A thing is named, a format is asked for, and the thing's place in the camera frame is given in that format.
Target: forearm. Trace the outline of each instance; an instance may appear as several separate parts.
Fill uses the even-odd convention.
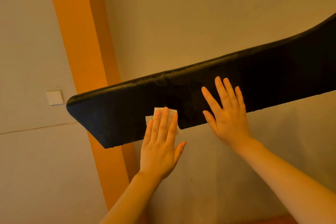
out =
[[[300,224],[336,223],[336,194],[251,140],[235,151],[260,175]]]
[[[138,173],[100,224],[136,224],[160,181]]]

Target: black padded board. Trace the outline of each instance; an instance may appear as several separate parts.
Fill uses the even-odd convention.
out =
[[[181,129],[206,123],[201,87],[239,85],[247,112],[336,90],[336,14],[298,35],[71,97],[66,108],[105,148],[141,140],[154,107],[178,111]]]

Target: hand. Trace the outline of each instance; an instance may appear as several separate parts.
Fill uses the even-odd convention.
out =
[[[215,85],[223,109],[212,97],[207,88],[202,87],[203,96],[208,102],[215,118],[208,111],[203,111],[203,114],[217,138],[224,144],[236,150],[237,147],[253,140],[253,138],[250,135],[245,104],[239,87],[236,87],[235,95],[229,79],[225,78],[223,82],[225,87],[223,86],[220,77],[216,77]]]
[[[158,182],[170,175],[187,144],[187,142],[181,142],[174,149],[177,113],[171,119],[169,130],[167,128],[169,117],[167,107],[163,110],[161,122],[160,117],[161,112],[157,111],[154,114],[154,120],[150,120],[147,125],[141,147],[139,171]]]

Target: left hand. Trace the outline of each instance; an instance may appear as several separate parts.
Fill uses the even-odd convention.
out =
[[[177,113],[167,128],[169,109],[157,111],[154,120],[150,120],[141,147],[140,174],[161,182],[174,170],[187,142],[181,142],[174,149],[177,126]]]

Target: white tissue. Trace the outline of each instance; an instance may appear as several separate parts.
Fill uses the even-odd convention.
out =
[[[161,118],[160,118],[160,120],[161,120],[162,119],[162,113],[163,113],[163,107],[155,107],[154,108],[154,115],[155,115],[156,111],[161,111]],[[173,109],[169,109],[168,128],[170,126],[171,117],[173,116],[174,113],[177,113],[177,111],[173,110]],[[146,124],[147,125],[148,125],[149,120],[153,119],[154,115],[153,116],[146,116]],[[179,125],[177,125],[177,127],[176,127],[176,134],[177,135],[183,134],[182,130],[179,128]]]

